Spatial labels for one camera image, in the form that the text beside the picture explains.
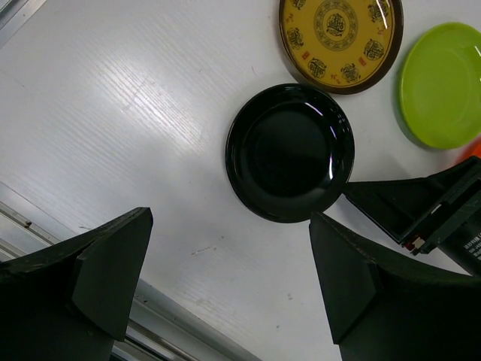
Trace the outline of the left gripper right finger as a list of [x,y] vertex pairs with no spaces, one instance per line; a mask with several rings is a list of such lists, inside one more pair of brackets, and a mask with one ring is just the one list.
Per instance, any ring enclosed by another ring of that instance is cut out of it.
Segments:
[[418,262],[327,215],[310,242],[344,360],[478,360],[480,279]]

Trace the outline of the orange plate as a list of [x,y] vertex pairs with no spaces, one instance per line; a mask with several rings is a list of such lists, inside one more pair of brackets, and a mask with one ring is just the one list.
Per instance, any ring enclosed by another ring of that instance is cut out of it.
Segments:
[[469,143],[457,158],[456,163],[459,164],[472,156],[481,157],[481,138],[477,138]]

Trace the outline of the yellow brown patterned plate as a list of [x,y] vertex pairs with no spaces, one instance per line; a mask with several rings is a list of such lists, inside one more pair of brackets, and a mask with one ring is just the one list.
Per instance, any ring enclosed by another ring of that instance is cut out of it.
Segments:
[[330,93],[365,91],[393,66],[404,12],[393,0],[304,0],[279,4],[287,59],[309,83]]

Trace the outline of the black plate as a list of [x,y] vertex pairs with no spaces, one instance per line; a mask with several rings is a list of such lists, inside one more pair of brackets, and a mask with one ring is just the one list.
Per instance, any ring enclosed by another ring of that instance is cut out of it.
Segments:
[[351,125],[326,92],[282,83],[254,95],[228,132],[225,170],[234,193],[257,216],[299,223],[326,211],[349,181]]

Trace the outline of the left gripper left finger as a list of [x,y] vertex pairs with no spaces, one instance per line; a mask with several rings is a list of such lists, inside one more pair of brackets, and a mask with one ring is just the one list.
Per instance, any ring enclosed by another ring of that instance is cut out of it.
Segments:
[[135,208],[1,263],[3,360],[108,360],[123,341],[153,228]]

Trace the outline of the green plate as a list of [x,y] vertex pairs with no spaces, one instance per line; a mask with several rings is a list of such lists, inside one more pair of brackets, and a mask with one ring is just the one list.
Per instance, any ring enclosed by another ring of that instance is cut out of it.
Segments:
[[459,22],[423,33],[404,58],[398,109],[425,147],[455,149],[480,134],[480,32]]

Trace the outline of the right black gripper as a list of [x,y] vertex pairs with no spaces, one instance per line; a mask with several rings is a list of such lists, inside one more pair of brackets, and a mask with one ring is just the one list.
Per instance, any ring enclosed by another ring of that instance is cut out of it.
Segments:
[[469,275],[480,276],[480,158],[447,193],[437,180],[349,182],[347,200],[414,256],[438,249]]

